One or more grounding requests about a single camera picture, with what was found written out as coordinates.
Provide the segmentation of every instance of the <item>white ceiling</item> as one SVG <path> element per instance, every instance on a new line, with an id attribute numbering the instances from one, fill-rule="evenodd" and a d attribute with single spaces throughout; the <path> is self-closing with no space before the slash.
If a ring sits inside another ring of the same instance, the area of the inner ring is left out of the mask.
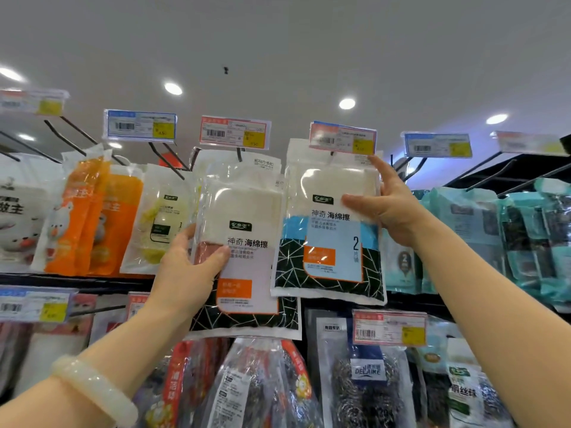
<path id="1" fill-rule="evenodd" d="M 398 155 L 403 130 L 468 132 L 474 158 L 429 160 L 412 187 L 444 183 L 496 152 L 494 128 L 571 133 L 571 0 L 2 0 L 0 65 L 61 88 L 65 115 L 96 139 L 104 108 L 175 112 L 177 150 L 203 114 L 272 121 L 270 154 L 322 120 L 374 128 Z M 230 69 L 224 75 L 223 66 Z M 168 94 L 163 83 L 182 87 Z M 18 83 L 0 77 L 0 87 Z M 357 104 L 338 107 L 344 97 Z M 491 127 L 499 112 L 508 121 Z M 79 145 L 88 142 L 61 120 Z M 0 129 L 66 150 L 33 116 Z M 0 143 L 10 144 L 0 139 Z M 146 143 L 122 155 L 156 162 Z"/>

